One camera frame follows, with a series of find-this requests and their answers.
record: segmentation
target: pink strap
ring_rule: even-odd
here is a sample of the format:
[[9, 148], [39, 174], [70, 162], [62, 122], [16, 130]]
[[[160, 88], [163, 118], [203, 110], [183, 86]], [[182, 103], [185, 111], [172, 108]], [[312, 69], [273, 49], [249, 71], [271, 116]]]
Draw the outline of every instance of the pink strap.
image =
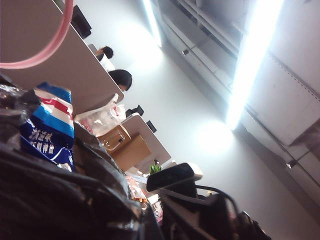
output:
[[68, 29], [72, 19], [73, 7], [74, 0], [66, 0], [65, 10], [59, 29], [56, 31], [52, 40], [43, 50], [38, 52], [36, 55], [22, 61], [0, 62], [0, 69], [27, 69], [41, 64], [45, 60], [50, 58], [60, 47], [68, 33]]

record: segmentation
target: black hair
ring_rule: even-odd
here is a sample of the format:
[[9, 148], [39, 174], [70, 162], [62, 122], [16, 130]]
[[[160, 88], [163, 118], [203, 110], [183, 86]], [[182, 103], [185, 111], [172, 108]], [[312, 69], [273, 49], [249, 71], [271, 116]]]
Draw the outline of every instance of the black hair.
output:
[[117, 85], [123, 85], [126, 87], [126, 91], [129, 90], [132, 84], [132, 75], [128, 71], [117, 69], [114, 71], [109, 71], [108, 73]]
[[114, 51], [112, 50], [111, 47], [109, 46], [105, 46], [102, 48], [103, 53], [106, 55], [106, 57], [108, 59], [112, 58], [112, 56], [114, 55]]

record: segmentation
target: cardboard box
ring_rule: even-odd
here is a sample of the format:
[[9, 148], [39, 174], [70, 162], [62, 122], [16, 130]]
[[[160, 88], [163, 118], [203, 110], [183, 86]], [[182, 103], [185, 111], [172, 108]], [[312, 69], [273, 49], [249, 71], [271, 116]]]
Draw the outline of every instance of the cardboard box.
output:
[[151, 151], [141, 135], [136, 135], [126, 145], [123, 145], [110, 155], [118, 164], [119, 168], [123, 171], [127, 171], [129, 168], [151, 155]]
[[108, 131], [105, 135], [98, 136], [99, 141], [105, 147], [109, 154], [112, 154], [116, 150], [119, 150], [125, 146], [131, 137], [127, 130], [121, 125], [115, 126], [113, 129]]

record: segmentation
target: ceiling light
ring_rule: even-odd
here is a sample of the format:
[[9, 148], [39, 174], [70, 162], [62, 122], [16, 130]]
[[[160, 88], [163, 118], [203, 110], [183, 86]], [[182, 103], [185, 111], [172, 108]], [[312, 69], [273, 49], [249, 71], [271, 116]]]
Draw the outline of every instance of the ceiling light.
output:
[[160, 38], [160, 33], [157, 25], [157, 21], [154, 15], [154, 12], [152, 11], [151, 3], [150, 0], [143, 0], [144, 8], [146, 11], [146, 15], [148, 16], [148, 20], [151, 26], [151, 31], [153, 38], [156, 42], [156, 44], [161, 48], [161, 38]]
[[233, 80], [226, 124], [234, 130], [275, 30], [283, 0], [257, 0], [243, 36]]

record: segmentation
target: desk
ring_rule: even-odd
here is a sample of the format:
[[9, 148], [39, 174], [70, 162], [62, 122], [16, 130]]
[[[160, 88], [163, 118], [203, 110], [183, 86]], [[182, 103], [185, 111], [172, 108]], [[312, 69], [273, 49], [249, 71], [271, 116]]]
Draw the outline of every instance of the desk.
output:
[[[33, 56], [56, 32], [62, 13], [50, 0], [2, 0], [0, 59], [13, 62]], [[114, 93], [124, 94], [70, 26], [56, 53], [40, 65], [1, 73], [23, 89], [49, 82], [71, 90], [73, 115], [101, 107]]]
[[151, 150], [150, 156], [135, 165], [141, 172], [145, 174], [149, 173], [149, 167], [154, 164], [154, 159], [157, 159], [160, 164], [163, 164], [171, 158], [171, 155], [138, 113], [132, 114], [121, 124], [131, 137], [140, 134]]

